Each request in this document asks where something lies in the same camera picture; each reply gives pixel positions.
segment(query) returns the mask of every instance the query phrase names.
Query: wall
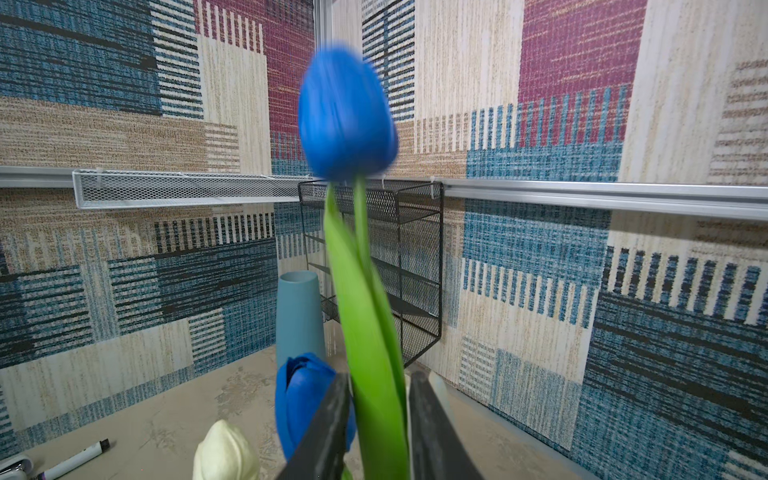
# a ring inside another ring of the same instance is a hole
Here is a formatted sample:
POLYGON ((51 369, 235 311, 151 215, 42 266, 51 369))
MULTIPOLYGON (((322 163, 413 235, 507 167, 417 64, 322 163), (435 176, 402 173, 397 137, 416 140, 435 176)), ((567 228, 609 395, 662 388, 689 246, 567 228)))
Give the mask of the wall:
MULTIPOLYGON (((306 173, 311 2, 13 0, 0 38, 0 164, 306 173)), ((0 190, 0 458, 274 343, 286 208, 0 190)))
MULTIPOLYGON (((768 184, 768 4, 336 0, 391 174, 768 184)), ((768 478, 768 226, 448 202, 422 361, 602 478, 768 478)))

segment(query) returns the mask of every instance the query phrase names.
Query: black mesh shelf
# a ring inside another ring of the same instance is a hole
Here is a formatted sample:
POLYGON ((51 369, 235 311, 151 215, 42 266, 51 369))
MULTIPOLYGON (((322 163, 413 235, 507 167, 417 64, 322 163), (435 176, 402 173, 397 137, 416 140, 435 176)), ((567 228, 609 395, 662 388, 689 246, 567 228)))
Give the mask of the black mesh shelf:
MULTIPOLYGON (((327 190, 324 181, 299 184, 305 243, 325 245, 323 238, 312 233, 318 231, 318 222, 322 229, 327 190)), ((335 192, 345 223, 354 228, 352 188, 337 186, 335 192)), ((369 180, 366 201, 371 257, 389 297, 402 361, 407 366, 442 336, 443 186, 439 182, 369 180)), ((327 263, 318 263, 317 256, 310 261, 309 254, 306 261, 307 268, 318 269, 331 280, 327 263)), ((325 320, 339 320, 333 292, 323 293, 322 308, 325 320)))

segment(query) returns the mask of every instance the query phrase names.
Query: vase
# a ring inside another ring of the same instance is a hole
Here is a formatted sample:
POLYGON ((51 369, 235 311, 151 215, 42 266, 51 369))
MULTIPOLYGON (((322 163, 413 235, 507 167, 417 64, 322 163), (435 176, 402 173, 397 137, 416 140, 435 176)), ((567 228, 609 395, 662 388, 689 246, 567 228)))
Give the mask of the vase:
POLYGON ((277 282, 275 332, 277 368, 289 357, 312 352, 326 358, 323 315, 317 273, 299 270, 280 275, 277 282))

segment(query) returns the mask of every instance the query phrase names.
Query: marker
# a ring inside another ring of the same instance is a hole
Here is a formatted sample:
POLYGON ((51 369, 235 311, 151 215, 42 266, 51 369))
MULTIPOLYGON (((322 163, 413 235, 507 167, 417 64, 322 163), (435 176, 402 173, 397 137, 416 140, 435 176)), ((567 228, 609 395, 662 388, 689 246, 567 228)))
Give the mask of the marker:
POLYGON ((78 453, 74 457, 70 457, 67 460, 64 460, 62 463, 56 465, 54 468, 51 468, 49 470, 46 470, 45 472, 42 472, 40 475, 35 477, 35 480, 55 480, 56 478, 61 477, 62 475, 71 472, 72 470, 75 470, 80 465, 83 465, 88 460, 92 460, 102 453, 106 452, 109 449, 109 439, 101 440, 100 442, 94 443, 87 449, 83 450, 82 452, 78 453))

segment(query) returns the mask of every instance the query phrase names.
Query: patterned wall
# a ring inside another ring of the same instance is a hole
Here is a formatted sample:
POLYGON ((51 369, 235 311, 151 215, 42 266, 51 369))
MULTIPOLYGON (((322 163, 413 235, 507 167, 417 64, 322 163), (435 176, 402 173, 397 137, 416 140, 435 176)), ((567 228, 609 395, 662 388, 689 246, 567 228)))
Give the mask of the patterned wall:
MULTIPOLYGON (((0 38, 0 164, 306 173, 311 2, 12 0, 0 38)), ((296 225, 0 191, 0 458, 274 343, 296 225)))
MULTIPOLYGON (((767 3, 478 5, 334 1, 392 174, 768 185, 767 3)), ((768 478, 768 225, 446 205, 428 367, 602 478, 768 478)))

